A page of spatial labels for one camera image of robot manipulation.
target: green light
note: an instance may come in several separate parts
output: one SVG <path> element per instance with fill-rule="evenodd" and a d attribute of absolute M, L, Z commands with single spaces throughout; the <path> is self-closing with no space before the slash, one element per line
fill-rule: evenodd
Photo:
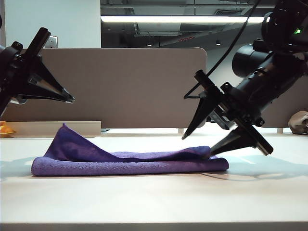
<path fill-rule="evenodd" d="M 300 34 L 302 32 L 302 30 L 300 28 L 297 28 L 294 32 L 295 35 Z"/>

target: folded towel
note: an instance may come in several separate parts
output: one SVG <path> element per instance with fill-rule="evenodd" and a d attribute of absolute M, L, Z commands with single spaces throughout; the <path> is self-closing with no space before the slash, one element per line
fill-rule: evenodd
<path fill-rule="evenodd" d="M 211 157 L 208 146 L 176 152 L 106 152 L 66 125 L 58 130 L 43 157 L 37 157 L 31 171 L 35 176 L 91 176 L 154 173 L 224 171 L 224 158 Z"/>

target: ceiling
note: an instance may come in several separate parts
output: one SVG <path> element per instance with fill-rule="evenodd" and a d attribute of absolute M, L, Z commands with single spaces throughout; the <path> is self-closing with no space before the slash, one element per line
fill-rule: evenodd
<path fill-rule="evenodd" d="M 276 2 L 277 0 L 261 1 L 253 16 L 263 16 L 270 12 Z M 255 0 L 101 0 L 101 15 L 246 16 L 254 3 Z M 185 46 L 183 44 L 188 40 L 190 46 L 199 46 L 200 39 L 196 38 L 222 35 L 229 30 L 240 28 L 241 25 L 102 23 L 102 47 L 181 47 Z"/>

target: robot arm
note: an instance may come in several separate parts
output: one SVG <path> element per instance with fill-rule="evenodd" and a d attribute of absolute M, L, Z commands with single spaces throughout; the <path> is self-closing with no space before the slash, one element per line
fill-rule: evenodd
<path fill-rule="evenodd" d="M 233 71 L 244 78 L 237 87 L 226 82 L 221 92 L 202 70 L 196 73 L 195 79 L 205 90 L 199 94 L 198 108 L 183 139 L 211 116 L 223 129 L 237 124 L 211 148 L 212 155 L 244 147 L 258 148 L 264 155 L 272 153 L 271 145 L 253 125 L 262 126 L 261 112 L 308 73 L 308 1 L 279 1 L 265 16 L 262 37 L 234 56 Z"/>
<path fill-rule="evenodd" d="M 24 54 L 23 45 L 14 42 L 0 47 L 0 116 L 9 102 L 23 104 L 27 99 L 51 99 L 73 103 L 75 98 L 63 88 L 41 61 L 40 50 L 50 32 L 41 28 Z"/>

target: gray partition panel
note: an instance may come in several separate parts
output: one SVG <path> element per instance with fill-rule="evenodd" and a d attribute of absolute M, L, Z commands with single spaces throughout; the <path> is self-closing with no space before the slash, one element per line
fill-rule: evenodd
<path fill-rule="evenodd" d="M 288 91 L 269 105 L 262 117 L 265 128 L 287 128 L 292 115 L 308 111 L 308 76 L 301 77 Z"/>
<path fill-rule="evenodd" d="M 183 95 L 206 68 L 201 48 L 44 49 L 43 62 L 74 104 L 9 104 L 5 121 L 102 121 L 103 128 L 184 128 L 198 100 Z"/>

